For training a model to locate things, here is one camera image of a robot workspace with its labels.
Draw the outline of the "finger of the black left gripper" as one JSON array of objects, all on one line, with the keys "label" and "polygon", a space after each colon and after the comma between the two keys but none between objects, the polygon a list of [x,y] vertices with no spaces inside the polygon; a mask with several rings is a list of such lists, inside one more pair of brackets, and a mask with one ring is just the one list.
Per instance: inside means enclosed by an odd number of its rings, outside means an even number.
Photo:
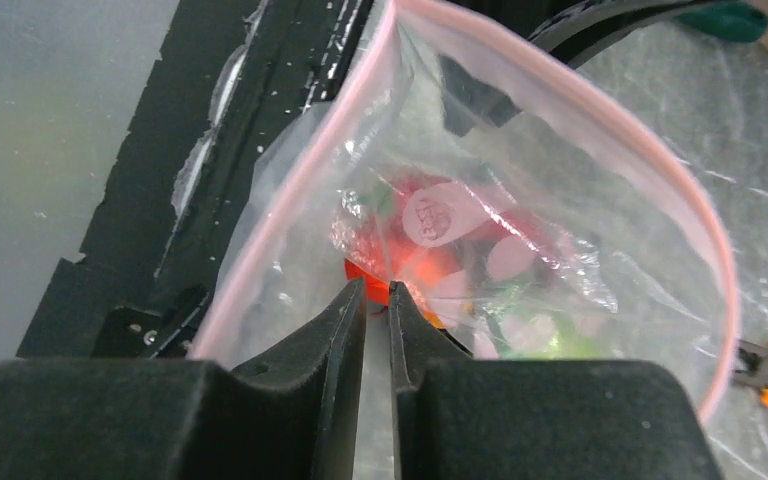
[{"label": "finger of the black left gripper", "polygon": [[[604,1],[456,1],[456,6],[484,15],[532,43],[570,68],[577,68],[631,32],[687,12],[713,6],[696,0],[604,0]],[[464,136],[475,125],[455,118],[455,102],[466,104],[480,120],[502,126],[519,111],[509,98],[441,56],[443,80],[454,89],[444,99],[443,125]]]}]

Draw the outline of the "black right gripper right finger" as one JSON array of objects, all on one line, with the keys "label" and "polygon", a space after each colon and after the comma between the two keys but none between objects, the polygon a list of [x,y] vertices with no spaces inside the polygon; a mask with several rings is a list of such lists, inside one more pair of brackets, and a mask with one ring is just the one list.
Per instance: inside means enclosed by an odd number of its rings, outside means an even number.
[{"label": "black right gripper right finger", "polygon": [[719,479],[677,379],[648,361],[476,360],[408,288],[388,309],[399,479]]}]

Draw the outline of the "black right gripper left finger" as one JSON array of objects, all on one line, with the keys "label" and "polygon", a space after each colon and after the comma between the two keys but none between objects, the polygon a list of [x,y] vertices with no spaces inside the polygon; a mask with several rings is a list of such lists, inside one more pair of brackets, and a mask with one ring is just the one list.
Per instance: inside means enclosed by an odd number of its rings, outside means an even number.
[{"label": "black right gripper left finger", "polygon": [[0,479],[348,479],[362,280],[232,370],[183,359],[0,363]]}]

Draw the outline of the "clear zip top bag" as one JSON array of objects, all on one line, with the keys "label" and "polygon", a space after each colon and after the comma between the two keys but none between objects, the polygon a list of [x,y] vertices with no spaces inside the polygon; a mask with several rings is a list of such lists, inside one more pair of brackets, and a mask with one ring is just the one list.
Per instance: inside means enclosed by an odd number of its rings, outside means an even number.
[{"label": "clear zip top bag", "polygon": [[257,148],[191,356],[233,365],[352,277],[485,359],[658,363],[709,420],[740,330],[706,191],[637,117],[500,24],[389,1],[337,97]]}]

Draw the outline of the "red fake pepper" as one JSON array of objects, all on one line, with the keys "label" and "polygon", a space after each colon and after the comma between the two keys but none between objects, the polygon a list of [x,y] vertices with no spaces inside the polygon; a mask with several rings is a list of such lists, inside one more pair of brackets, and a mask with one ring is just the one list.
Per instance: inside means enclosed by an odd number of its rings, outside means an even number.
[{"label": "red fake pepper", "polygon": [[533,213],[488,181],[403,170],[350,193],[343,214],[334,233],[345,276],[364,279],[380,304],[393,281],[428,306],[467,299],[483,280],[534,273],[550,281],[562,265]]}]

